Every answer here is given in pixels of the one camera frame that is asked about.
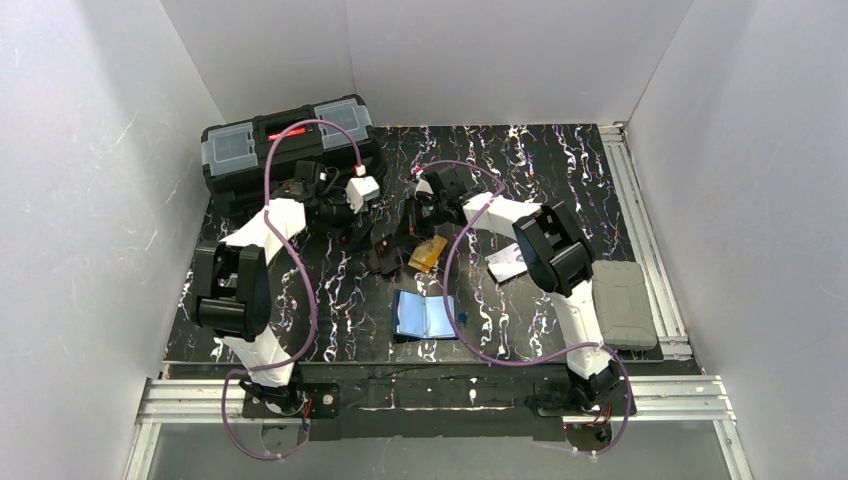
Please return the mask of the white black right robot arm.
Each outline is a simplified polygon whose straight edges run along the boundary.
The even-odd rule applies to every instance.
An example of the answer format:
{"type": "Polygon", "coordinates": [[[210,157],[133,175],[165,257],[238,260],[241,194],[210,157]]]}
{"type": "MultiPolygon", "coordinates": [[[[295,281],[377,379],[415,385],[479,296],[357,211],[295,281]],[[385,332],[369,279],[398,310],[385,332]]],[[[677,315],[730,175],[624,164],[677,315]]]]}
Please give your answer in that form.
{"type": "Polygon", "coordinates": [[[460,227],[457,238],[483,230],[515,241],[527,272],[547,294],[565,342],[538,358],[564,358],[573,402],[589,407],[619,380],[614,351],[605,344],[592,298],[594,249],[562,202],[549,205],[505,197],[494,173],[460,161],[434,161],[412,173],[415,192],[401,232],[422,235],[442,224],[460,227]]]}

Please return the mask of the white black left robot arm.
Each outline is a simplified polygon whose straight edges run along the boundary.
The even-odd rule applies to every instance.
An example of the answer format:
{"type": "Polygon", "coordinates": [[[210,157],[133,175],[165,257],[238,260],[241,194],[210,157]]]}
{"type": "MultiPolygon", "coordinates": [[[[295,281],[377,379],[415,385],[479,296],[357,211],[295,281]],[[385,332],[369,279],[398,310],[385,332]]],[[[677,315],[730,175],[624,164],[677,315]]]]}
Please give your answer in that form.
{"type": "Polygon", "coordinates": [[[339,178],[330,167],[300,161],[293,178],[270,184],[267,205],[239,230],[195,250],[190,319],[232,349],[251,385],[262,390],[288,386],[295,366],[269,324],[271,261],[310,226],[328,228],[350,252],[371,241],[375,222],[368,213],[380,194],[377,180],[339,178]]]}

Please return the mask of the navy blue card holder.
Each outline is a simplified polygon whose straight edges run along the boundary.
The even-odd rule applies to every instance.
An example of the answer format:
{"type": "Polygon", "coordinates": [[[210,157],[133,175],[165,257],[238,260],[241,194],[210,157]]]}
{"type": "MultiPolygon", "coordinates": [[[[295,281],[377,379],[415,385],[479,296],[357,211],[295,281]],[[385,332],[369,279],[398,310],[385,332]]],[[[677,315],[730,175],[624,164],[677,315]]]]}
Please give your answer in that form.
{"type": "Polygon", "coordinates": [[[467,314],[456,311],[456,298],[449,295],[425,296],[406,290],[396,290],[392,303],[393,334],[396,337],[418,340],[456,340],[458,334],[447,311],[457,324],[465,323],[467,314]]]}

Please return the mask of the orange credit card stack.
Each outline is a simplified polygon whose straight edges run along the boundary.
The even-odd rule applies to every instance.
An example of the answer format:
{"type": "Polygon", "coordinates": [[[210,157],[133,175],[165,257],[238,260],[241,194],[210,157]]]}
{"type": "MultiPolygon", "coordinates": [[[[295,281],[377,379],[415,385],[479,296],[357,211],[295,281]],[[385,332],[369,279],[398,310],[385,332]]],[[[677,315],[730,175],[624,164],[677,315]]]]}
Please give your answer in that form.
{"type": "Polygon", "coordinates": [[[447,240],[439,235],[421,242],[413,251],[408,265],[420,272],[431,271],[447,245],[447,240]]]}

